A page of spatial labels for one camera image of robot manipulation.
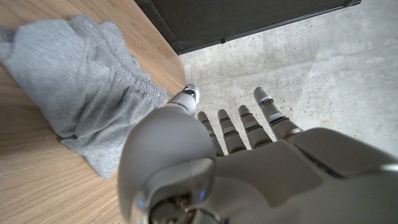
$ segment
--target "concrete floor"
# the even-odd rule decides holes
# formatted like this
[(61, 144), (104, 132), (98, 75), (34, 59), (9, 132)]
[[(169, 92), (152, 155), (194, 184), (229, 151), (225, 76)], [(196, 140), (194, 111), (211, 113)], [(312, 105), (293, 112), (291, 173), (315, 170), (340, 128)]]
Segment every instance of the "concrete floor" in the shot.
[(240, 105), (271, 133), (252, 96), (262, 86), (304, 129), (334, 129), (398, 157), (397, 21), (398, 1), (364, 0), (180, 58), (223, 147), (222, 108), (247, 147)]

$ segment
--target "wooden table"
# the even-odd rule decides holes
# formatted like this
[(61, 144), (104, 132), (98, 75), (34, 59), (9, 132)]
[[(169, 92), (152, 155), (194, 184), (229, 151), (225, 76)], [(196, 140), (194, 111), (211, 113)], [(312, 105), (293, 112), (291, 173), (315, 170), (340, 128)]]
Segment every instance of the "wooden table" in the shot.
[[(168, 92), (185, 85), (184, 67), (133, 0), (0, 0), (0, 24), (87, 14), (117, 23), (126, 45)], [(40, 110), (0, 67), (0, 223), (121, 223), (117, 173), (96, 175), (60, 144)]]

